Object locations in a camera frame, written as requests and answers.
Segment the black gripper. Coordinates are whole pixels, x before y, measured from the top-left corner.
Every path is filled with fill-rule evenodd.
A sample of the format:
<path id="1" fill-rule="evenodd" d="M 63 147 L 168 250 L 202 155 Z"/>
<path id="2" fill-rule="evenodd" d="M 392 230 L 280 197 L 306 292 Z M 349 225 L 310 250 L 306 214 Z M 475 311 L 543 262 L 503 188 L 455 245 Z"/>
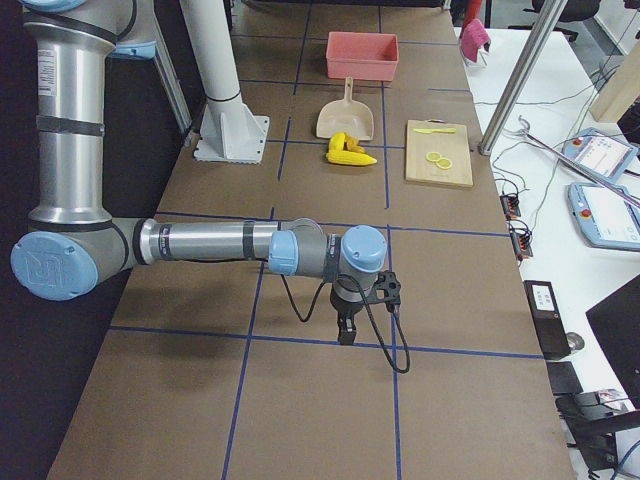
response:
<path id="1" fill-rule="evenodd" d="M 330 302 L 338 316 L 338 342 L 353 345 L 357 336 L 357 328 L 354 325 L 355 316 L 364 307 L 361 295 L 341 285 L 333 285 Z"/>

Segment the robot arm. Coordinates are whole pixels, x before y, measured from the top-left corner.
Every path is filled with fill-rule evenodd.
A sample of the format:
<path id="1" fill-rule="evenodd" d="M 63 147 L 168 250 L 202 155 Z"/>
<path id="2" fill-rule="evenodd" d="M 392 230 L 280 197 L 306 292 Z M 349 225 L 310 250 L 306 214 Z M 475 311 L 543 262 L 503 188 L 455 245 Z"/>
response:
<path id="1" fill-rule="evenodd" d="M 313 220 L 160 223 L 116 218 L 102 204 L 105 61 L 168 64 L 150 1 L 26 1 L 25 28 L 38 47 L 40 199 L 11 267 L 32 294 L 67 301 L 137 265 L 157 261 L 257 260 L 281 277 L 331 286 L 338 340 L 356 338 L 355 317 L 394 309 L 399 286 L 384 269 L 387 243 L 357 225 L 327 235 Z"/>

